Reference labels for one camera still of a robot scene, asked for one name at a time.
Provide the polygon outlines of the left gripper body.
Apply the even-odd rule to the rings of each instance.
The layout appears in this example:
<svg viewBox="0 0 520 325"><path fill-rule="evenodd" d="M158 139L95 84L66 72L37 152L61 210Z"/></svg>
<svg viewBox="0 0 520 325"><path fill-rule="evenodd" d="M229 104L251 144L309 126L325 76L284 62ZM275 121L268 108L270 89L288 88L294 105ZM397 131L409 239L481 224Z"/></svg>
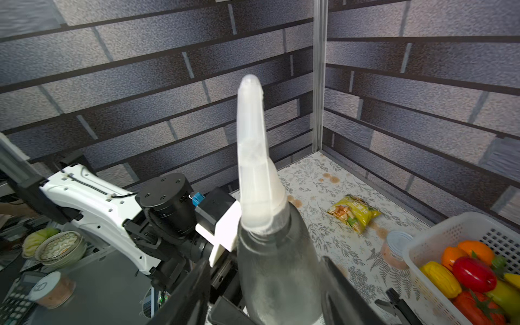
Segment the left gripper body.
<svg viewBox="0 0 520 325"><path fill-rule="evenodd" d="M210 276L207 324L255 324L245 310L236 253L224 250Z"/></svg>

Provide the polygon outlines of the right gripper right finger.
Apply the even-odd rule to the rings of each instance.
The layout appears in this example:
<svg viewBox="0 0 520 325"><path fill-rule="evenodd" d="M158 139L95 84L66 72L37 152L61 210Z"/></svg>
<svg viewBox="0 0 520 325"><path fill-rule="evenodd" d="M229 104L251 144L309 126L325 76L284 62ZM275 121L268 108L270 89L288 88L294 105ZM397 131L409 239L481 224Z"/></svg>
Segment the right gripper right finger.
<svg viewBox="0 0 520 325"><path fill-rule="evenodd" d="M329 257L321 258L320 267L325 324L385 324Z"/></svg>

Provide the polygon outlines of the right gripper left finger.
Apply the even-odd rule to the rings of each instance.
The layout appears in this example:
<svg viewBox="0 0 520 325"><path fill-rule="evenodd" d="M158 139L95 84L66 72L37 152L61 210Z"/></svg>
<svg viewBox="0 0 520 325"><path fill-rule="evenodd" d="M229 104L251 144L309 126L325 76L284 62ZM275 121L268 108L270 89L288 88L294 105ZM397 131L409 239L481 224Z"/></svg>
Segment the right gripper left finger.
<svg viewBox="0 0 520 325"><path fill-rule="evenodd" d="M206 260L199 261L148 324L205 324L210 286L211 268L209 262Z"/></svg>

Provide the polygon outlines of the grey translucent spray bottle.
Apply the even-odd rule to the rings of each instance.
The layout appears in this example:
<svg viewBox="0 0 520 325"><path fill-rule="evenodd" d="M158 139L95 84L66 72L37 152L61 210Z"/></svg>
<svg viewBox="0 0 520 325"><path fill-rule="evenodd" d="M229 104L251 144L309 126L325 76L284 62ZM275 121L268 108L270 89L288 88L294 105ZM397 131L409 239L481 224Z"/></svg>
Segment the grey translucent spray bottle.
<svg viewBox="0 0 520 325"><path fill-rule="evenodd" d="M256 324L315 324L322 315L318 256L297 208L288 223L260 236L238 230L240 287Z"/></svg>

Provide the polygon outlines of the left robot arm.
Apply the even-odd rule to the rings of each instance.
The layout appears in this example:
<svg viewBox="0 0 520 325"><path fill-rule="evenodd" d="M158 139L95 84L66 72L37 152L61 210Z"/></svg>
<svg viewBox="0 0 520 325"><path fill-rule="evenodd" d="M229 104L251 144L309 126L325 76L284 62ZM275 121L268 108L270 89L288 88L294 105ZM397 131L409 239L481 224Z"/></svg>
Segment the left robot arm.
<svg viewBox="0 0 520 325"><path fill-rule="evenodd" d="M153 306L152 324L251 323L234 254L241 208L228 193L196 193L180 173L128 192L90 172L82 156L43 177L2 150L1 170L30 207L97 236L169 295Z"/></svg>

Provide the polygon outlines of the tin can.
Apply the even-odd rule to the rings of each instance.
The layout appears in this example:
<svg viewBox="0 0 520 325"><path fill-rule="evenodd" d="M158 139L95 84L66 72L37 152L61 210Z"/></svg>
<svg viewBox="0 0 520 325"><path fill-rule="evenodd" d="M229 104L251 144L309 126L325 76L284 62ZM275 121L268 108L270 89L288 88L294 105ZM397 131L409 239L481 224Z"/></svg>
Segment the tin can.
<svg viewBox="0 0 520 325"><path fill-rule="evenodd" d="M408 265L403 259L406 245L413 240L412 235L402 231L391 231L381 247L383 260L395 269L405 270Z"/></svg>

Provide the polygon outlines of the yellow snack bag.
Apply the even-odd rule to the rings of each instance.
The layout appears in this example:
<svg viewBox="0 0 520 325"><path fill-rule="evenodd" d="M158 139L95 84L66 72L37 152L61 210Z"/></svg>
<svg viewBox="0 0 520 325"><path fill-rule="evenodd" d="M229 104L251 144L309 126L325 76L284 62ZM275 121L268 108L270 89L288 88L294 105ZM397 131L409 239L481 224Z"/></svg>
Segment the yellow snack bag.
<svg viewBox="0 0 520 325"><path fill-rule="evenodd" d="M349 226L356 233L362 234L369 223L382 212L360 197L348 194L331 206L327 214Z"/></svg>

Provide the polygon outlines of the white plastic basket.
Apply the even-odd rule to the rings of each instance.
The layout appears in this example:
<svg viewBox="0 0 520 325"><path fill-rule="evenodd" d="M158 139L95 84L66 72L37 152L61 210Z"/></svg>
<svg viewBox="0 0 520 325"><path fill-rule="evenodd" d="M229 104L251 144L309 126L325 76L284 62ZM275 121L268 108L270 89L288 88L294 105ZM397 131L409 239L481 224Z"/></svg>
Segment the white plastic basket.
<svg viewBox="0 0 520 325"><path fill-rule="evenodd" d="M466 212L414 237L403 257L443 324L519 323L519 233L509 227Z"/></svg>

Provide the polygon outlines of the yellow lemon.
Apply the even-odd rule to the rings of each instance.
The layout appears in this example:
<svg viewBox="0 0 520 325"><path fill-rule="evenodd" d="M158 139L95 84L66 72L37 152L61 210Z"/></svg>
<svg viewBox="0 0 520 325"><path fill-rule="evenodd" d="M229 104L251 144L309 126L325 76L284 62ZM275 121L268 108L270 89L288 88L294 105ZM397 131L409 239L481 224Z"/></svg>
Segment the yellow lemon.
<svg viewBox="0 0 520 325"><path fill-rule="evenodd" d="M452 272L438 262L430 261L420 270L448 299L454 299L462 293L462 287Z"/></svg>

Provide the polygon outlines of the red apple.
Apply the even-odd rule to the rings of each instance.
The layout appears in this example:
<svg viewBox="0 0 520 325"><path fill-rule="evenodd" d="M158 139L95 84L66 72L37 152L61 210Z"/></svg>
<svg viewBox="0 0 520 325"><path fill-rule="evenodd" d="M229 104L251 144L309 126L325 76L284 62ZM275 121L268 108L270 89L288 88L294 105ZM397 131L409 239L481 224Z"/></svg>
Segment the red apple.
<svg viewBox="0 0 520 325"><path fill-rule="evenodd" d="M477 293L487 293L496 287L495 273L478 259L459 258L453 265L452 273L459 283Z"/></svg>

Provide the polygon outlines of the cream ceramic bowl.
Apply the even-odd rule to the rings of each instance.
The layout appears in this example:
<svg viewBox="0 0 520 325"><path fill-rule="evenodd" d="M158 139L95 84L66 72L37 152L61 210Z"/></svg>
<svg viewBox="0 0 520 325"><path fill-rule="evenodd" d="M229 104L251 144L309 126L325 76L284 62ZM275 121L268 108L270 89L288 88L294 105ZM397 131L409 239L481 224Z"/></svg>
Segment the cream ceramic bowl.
<svg viewBox="0 0 520 325"><path fill-rule="evenodd" d="M76 231L64 231L52 227L29 234L22 244L22 256L45 267L60 269L82 259L87 242Z"/></svg>

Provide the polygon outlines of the yellow banana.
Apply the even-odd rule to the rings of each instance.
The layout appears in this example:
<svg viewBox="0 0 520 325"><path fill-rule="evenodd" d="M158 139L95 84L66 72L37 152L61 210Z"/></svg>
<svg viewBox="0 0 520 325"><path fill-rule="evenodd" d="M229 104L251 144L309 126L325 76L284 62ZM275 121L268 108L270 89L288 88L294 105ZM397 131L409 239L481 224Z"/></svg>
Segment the yellow banana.
<svg viewBox="0 0 520 325"><path fill-rule="evenodd" d="M499 305L510 318L519 316L519 275L504 274L495 276L496 287L486 293L493 302Z"/></svg>

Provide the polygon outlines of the black calculator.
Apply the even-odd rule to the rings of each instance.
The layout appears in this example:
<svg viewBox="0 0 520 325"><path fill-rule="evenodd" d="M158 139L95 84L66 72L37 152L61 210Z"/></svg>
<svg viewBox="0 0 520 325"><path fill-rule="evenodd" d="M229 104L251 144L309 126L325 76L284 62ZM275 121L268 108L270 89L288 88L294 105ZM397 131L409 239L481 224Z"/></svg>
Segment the black calculator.
<svg viewBox="0 0 520 325"><path fill-rule="evenodd" d="M31 289L45 276L41 272L24 272L14 281L6 298L1 303L1 324L26 324L35 309L28 295Z"/></svg>

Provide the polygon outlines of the left aluminium frame post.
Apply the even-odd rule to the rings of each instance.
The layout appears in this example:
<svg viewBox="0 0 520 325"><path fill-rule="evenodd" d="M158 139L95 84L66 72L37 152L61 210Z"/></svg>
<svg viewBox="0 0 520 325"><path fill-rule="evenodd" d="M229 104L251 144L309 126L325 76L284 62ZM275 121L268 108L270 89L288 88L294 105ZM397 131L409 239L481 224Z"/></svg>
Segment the left aluminium frame post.
<svg viewBox="0 0 520 325"><path fill-rule="evenodd" d="M45 178L28 162L28 156L1 133L1 170L15 192L41 193Z"/></svg>

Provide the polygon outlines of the aluminium frame post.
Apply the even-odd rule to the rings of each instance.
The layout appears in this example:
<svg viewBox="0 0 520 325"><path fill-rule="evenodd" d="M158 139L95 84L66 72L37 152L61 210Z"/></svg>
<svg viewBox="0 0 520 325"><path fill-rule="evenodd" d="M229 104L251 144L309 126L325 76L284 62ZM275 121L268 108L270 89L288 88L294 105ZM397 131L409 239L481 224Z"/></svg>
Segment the aluminium frame post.
<svg viewBox="0 0 520 325"><path fill-rule="evenodd" d="M28 156L1 133L1 170L15 192L41 193L45 178L28 162Z"/></svg>
<svg viewBox="0 0 520 325"><path fill-rule="evenodd" d="M328 24L328 1L314 1L313 24L313 140L312 150L322 150L323 112L326 74L326 37Z"/></svg>

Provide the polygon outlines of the right aluminium frame post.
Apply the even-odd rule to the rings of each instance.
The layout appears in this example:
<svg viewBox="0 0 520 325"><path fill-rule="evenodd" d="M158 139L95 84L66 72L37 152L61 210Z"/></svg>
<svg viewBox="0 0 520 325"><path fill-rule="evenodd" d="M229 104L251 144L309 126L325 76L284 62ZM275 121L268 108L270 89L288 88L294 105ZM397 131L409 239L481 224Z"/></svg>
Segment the right aluminium frame post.
<svg viewBox="0 0 520 325"><path fill-rule="evenodd" d="M328 1L314 1L313 24L313 140L312 150L322 150L323 112L326 74L326 37L328 24Z"/></svg>

